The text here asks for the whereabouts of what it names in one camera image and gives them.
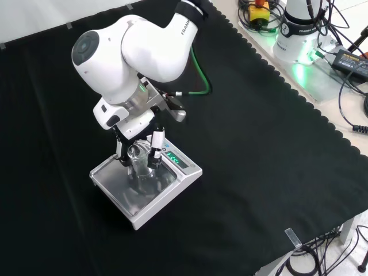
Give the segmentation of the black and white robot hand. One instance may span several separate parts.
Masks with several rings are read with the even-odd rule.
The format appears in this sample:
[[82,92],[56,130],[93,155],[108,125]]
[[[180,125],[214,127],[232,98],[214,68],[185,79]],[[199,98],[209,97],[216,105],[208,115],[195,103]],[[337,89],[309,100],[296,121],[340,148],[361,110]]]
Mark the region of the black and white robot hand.
[[117,160],[124,166],[132,165],[128,156],[128,148],[135,141],[147,141],[147,136],[151,135],[149,140],[148,156],[146,158],[148,168],[158,169],[162,162],[162,147],[165,139],[164,127],[156,122],[155,113],[149,109],[143,114],[132,117],[129,116],[113,127],[117,138]]

